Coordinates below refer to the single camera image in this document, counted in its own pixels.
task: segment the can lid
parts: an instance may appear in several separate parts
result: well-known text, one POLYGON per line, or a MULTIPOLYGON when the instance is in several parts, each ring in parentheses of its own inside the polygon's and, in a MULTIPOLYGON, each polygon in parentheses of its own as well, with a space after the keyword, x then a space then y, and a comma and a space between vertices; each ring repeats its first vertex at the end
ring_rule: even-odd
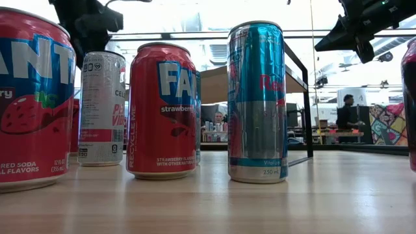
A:
POLYGON ((38 18, 39 20, 43 20, 46 23, 52 24, 53 26, 55 26, 58 29, 62 30, 66 34, 66 36, 68 36, 68 39, 71 38, 69 32, 66 29, 64 29, 64 27, 60 26, 59 24, 57 24, 57 23, 55 23, 55 22, 53 22, 53 21, 51 21, 49 19, 43 18, 41 16, 38 16, 38 15, 33 14, 33 13, 30 13, 30 12, 26 12, 24 10, 19 10, 19 9, 16 9, 16 8, 10 8, 10 7, 5 7, 5 6, 0 6, 0 11, 2 11, 2 10, 4 10, 4 11, 11 11, 11 12, 17 12, 19 14, 25 14, 27 16, 32 16, 34 18, 38 18))
POLYGON ((89 53, 112 53, 114 55, 118 55, 118 56, 122 57, 125 60, 125 57, 123 55, 121 55, 117 52, 113 52, 113 51, 107 51, 107 50, 105 50, 105 51, 89 51, 87 54, 89 54, 89 53))
POLYGON ((240 23, 239 25, 235 26, 234 28, 232 28, 229 33, 228 36, 236 29, 238 29, 239 27, 245 26, 245 25, 249 25, 249 24, 254 24, 254 23, 267 23, 267 24, 271 24, 271 25, 275 25, 277 28, 279 28, 281 31, 281 27, 277 24, 274 23, 273 21, 267 21, 267 20, 253 20, 253 21, 247 21, 245 23, 240 23))
POLYGON ((137 48, 137 52, 138 52, 139 50, 141 50, 142 48, 144 48, 144 47, 148 47, 148 46, 155 46, 155 45, 166 45, 166 46, 174 46, 174 47, 178 47, 178 48, 180 48, 180 49, 183 49, 184 51, 186 51, 186 52, 190 55, 190 52, 189 52, 189 50, 188 50, 187 48, 185 48, 185 47, 183 47, 183 46, 180 46, 180 45, 175 45, 175 44, 172 44, 172 43, 168 43, 168 42, 150 42, 150 43, 146 43, 146 44, 144 44, 144 45, 139 46, 139 47, 137 48))
POLYGON ((412 39, 409 40, 409 42, 408 42, 408 48, 410 48, 411 44, 414 43, 414 42, 416 42, 416 37, 414 37, 414 38, 412 38, 412 39))

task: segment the desk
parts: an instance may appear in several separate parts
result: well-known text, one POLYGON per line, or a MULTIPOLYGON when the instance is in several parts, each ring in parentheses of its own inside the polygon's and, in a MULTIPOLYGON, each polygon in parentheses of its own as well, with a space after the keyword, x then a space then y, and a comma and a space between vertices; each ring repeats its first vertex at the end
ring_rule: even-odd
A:
POLYGON ((0 233, 415 233, 407 157, 316 151, 287 182, 253 185, 229 180, 226 155, 202 152, 190 177, 172 181, 72 164, 56 185, 0 194, 0 233))
MULTIPOLYGON (((322 143, 323 144, 332 144, 332 140, 328 141, 329 139, 333 139, 335 137, 358 137, 358 143, 360 143, 360 137, 364 135, 364 133, 321 133, 322 136, 322 143)), ((312 137, 319 137, 318 133, 312 133, 312 137)))

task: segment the colorful artwork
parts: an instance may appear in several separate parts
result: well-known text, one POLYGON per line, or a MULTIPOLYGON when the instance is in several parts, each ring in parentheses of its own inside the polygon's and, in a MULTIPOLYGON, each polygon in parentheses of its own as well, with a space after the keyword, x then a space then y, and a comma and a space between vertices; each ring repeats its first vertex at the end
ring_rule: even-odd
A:
POLYGON ((370 107, 370 124, 374 144, 408 145, 403 103, 370 107))

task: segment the fanta logo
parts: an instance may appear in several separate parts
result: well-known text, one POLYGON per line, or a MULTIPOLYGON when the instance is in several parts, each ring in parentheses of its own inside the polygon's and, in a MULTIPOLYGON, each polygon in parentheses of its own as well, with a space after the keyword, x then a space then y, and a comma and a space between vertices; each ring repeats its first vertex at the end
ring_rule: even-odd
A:
POLYGON ((269 75, 260 75, 260 89, 283 92, 285 90, 284 88, 283 83, 271 81, 269 75))
POLYGON ((40 77, 60 77, 62 84, 73 83, 73 51, 44 36, 35 35, 33 40, 0 38, 0 75, 34 79, 32 69, 40 77))
POLYGON ((196 71, 178 62, 158 62, 159 94, 167 104, 191 105, 196 98, 196 71))

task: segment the red bull can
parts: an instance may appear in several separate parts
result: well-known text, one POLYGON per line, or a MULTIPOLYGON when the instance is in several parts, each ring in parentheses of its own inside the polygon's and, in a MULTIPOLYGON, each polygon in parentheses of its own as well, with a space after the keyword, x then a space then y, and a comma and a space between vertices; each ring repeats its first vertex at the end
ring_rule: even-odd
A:
POLYGON ((196 70, 185 48, 142 45, 131 66, 127 170, 176 179, 195 169, 196 70))
POLYGON ((56 23, 0 7, 0 192, 68 171, 75 51, 56 23))
POLYGON ((125 59, 110 51, 89 52, 82 78, 78 162, 117 165, 123 159, 125 59))
POLYGON ((235 181, 277 183, 287 177, 283 34, 279 25, 251 21, 227 43, 228 173, 235 181))

